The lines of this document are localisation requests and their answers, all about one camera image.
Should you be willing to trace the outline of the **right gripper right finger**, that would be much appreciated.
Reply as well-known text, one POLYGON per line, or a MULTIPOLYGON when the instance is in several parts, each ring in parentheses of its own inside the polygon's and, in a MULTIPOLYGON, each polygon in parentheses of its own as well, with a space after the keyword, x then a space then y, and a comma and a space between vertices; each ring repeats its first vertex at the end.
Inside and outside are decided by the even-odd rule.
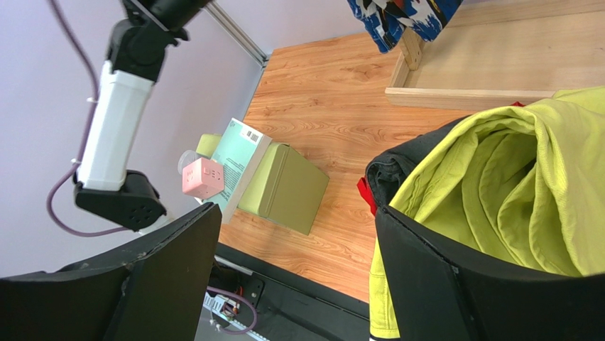
POLYGON ((502 261, 377 210, 378 244, 403 340, 603 340, 604 276, 502 261))

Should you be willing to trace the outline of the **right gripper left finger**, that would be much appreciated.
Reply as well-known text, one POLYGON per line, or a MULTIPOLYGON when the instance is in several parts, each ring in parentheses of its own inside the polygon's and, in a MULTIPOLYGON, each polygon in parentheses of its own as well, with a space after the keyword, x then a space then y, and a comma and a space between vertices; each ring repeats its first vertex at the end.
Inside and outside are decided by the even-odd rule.
POLYGON ((62 269, 1 280, 2 340, 193 340, 222 214, 207 203, 62 269))

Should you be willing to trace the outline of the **yellow-green trousers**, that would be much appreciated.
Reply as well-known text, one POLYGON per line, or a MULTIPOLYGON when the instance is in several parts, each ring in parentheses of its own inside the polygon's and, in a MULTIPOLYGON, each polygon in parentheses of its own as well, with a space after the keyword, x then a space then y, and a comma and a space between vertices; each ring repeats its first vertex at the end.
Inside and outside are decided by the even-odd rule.
MULTIPOLYGON (((604 88, 560 90, 489 109, 375 157, 376 205, 511 264, 604 276, 604 88)), ((372 340, 403 340, 378 244, 369 272, 372 340)))

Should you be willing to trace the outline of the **blue patterned trousers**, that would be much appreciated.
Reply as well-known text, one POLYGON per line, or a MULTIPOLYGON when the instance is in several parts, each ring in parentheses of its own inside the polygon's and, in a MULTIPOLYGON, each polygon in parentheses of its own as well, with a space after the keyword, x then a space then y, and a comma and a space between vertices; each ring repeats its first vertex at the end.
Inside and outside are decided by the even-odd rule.
POLYGON ((434 41, 451 21, 462 0, 348 0, 380 53, 393 50, 406 30, 434 41))

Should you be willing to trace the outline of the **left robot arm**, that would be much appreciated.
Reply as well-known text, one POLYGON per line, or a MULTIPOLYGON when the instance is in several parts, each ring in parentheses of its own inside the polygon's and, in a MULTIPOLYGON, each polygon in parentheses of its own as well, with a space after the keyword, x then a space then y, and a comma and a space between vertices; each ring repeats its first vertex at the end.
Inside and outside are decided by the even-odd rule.
POLYGON ((92 127, 74 177, 80 209, 140 233, 172 220, 147 176, 126 166, 166 50, 189 39, 185 26, 207 4, 123 2, 126 18, 111 32, 92 127))

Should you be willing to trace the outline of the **pink cube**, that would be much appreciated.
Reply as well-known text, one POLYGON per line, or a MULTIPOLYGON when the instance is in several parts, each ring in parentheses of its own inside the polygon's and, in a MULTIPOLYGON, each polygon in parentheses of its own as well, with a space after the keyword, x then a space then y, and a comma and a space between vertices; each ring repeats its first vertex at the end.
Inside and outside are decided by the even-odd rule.
POLYGON ((182 192, 202 200, 211 198, 224 190, 223 165, 199 158, 182 170, 182 192))

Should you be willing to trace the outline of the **clear tape roll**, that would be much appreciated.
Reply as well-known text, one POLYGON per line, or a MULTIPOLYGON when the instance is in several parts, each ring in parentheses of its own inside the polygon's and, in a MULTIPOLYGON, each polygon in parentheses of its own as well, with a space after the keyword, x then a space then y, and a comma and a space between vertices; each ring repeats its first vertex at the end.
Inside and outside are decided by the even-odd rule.
POLYGON ((180 175, 182 175, 184 168, 186 166, 190 165, 191 163, 195 162, 200 157, 201 157, 201 155, 198 154, 196 151, 193 151, 193 150, 184 151, 178 161, 178 173, 180 175))

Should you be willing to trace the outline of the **teal book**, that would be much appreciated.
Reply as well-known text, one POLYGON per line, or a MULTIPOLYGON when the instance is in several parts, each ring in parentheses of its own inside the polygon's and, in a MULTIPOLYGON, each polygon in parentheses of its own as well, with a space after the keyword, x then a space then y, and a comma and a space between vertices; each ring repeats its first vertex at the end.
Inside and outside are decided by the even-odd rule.
POLYGON ((203 134, 196 152, 223 166, 224 190, 208 199, 219 206, 228 224, 273 139, 231 119, 223 134, 203 134))

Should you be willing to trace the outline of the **green box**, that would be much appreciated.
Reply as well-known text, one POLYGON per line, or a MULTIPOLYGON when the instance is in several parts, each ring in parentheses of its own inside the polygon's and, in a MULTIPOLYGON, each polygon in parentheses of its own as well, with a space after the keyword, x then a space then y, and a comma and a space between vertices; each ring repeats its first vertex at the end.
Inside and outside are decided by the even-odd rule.
POLYGON ((236 210, 307 235, 328 182, 328 176, 295 149, 273 141, 236 210))

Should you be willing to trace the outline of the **wooden clothes rack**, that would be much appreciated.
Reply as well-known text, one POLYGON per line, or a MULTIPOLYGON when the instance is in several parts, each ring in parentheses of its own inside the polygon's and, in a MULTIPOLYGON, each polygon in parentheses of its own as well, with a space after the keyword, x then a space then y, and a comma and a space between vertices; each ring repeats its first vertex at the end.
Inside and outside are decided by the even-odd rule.
POLYGON ((603 83, 603 1, 482 1, 432 42, 405 32, 385 93, 404 107, 477 112, 603 83))

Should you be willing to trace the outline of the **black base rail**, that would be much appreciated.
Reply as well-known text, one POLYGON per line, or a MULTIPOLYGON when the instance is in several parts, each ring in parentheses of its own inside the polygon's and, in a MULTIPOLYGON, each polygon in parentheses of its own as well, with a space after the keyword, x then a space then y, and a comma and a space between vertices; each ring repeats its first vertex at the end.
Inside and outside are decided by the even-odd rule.
POLYGON ((247 305, 232 320, 206 298, 196 340, 368 340, 369 308, 352 298, 254 256, 219 244, 216 260, 239 275, 247 305))

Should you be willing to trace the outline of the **aluminium frame post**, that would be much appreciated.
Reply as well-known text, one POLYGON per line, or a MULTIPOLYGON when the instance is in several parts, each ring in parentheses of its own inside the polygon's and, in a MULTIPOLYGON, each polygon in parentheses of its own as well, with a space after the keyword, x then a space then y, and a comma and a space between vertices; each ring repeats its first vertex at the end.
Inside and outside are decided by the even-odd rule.
POLYGON ((267 55, 236 23, 236 21, 217 3, 211 1, 205 6, 205 11, 262 67, 269 61, 267 55))

